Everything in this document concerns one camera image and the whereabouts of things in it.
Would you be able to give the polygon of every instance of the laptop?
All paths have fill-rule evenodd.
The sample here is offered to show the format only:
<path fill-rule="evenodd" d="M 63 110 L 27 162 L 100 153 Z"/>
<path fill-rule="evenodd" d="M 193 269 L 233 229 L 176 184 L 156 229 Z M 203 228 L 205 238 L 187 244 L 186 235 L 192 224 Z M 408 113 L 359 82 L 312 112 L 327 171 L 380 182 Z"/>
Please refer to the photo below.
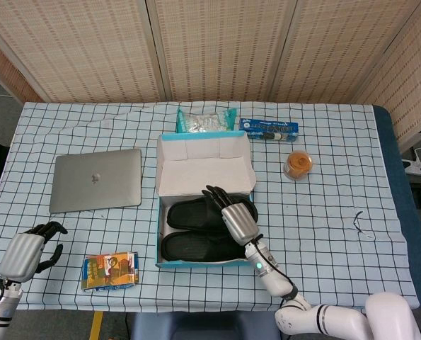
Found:
<path fill-rule="evenodd" d="M 51 213 L 140 203 L 140 149 L 67 154 L 56 158 Z"/>

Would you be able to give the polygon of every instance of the white robotic arm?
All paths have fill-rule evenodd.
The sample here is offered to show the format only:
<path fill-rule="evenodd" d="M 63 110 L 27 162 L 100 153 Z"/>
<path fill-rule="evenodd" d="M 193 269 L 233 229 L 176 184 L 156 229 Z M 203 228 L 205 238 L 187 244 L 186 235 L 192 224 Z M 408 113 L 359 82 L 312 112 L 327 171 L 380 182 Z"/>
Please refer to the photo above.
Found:
<path fill-rule="evenodd" d="M 9 243 L 0 264 L 0 340 L 4 338 L 23 294 L 21 283 L 55 265 L 61 256 L 62 244 L 58 244 L 52 257 L 40 262 L 45 244 L 57 232 L 67 233 L 58 222 L 48 222 L 16 234 Z"/>
<path fill-rule="evenodd" d="M 368 298 L 367 317 L 350 308 L 310 306 L 296 286 L 281 272 L 263 237 L 243 203 L 233 204 L 226 191 L 207 186 L 202 193 L 221 209 L 233 239 L 245 247 L 245 256 L 267 291 L 285 303 L 275 313 L 279 330 L 288 335 L 322 333 L 345 340 L 421 340 L 408 303 L 399 295 L 379 293 Z"/>

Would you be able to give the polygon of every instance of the table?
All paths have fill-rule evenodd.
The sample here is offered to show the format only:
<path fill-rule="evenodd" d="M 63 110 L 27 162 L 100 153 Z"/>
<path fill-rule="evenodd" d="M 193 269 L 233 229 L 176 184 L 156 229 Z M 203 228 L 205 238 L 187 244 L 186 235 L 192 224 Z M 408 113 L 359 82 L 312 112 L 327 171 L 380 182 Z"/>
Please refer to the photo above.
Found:
<path fill-rule="evenodd" d="M 0 260 L 16 232 L 56 220 L 68 230 L 57 265 L 23 284 L 21 308 L 130 312 L 276 310 L 249 267 L 155 267 L 156 138 L 175 130 L 179 103 L 26 103 L 0 183 Z M 269 247 L 311 304 L 362 307 L 368 294 L 389 290 L 419 301 L 388 186 L 372 106 L 258 102 L 180 103 L 193 113 L 238 108 L 246 118 L 291 120 L 292 144 L 252 141 L 257 176 L 254 203 Z M 54 158 L 59 154 L 142 149 L 139 207 L 48 213 Z M 314 160 L 308 179 L 282 174 L 288 153 Z M 363 211 L 354 221 L 354 216 Z M 358 232 L 354 222 L 362 232 Z M 127 290 L 83 293 L 84 254 L 138 251 L 140 284 Z"/>

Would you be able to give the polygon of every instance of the orange food container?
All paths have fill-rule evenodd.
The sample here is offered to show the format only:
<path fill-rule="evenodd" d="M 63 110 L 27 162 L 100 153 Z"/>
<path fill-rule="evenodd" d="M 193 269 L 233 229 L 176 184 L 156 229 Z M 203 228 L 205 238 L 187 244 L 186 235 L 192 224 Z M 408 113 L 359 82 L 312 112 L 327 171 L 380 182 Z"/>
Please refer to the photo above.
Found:
<path fill-rule="evenodd" d="M 284 164 L 284 174 L 291 179 L 302 179 L 312 168 L 312 159 L 305 151 L 293 151 Z"/>

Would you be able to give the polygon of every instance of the slipper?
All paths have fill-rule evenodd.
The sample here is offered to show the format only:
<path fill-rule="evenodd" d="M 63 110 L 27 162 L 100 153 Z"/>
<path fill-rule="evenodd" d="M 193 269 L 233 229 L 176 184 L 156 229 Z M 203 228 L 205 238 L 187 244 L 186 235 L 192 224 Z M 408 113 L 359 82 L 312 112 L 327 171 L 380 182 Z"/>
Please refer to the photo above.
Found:
<path fill-rule="evenodd" d="M 253 219 L 258 221 L 258 211 L 246 195 L 230 195 L 234 203 L 243 203 Z M 196 232 L 225 232 L 221 210 L 207 197 L 177 202 L 168 211 L 167 223 L 170 227 Z"/>
<path fill-rule="evenodd" d="M 161 255 L 167 261 L 220 262 L 245 258 L 245 247 L 229 234 L 173 232 L 161 242 Z"/>

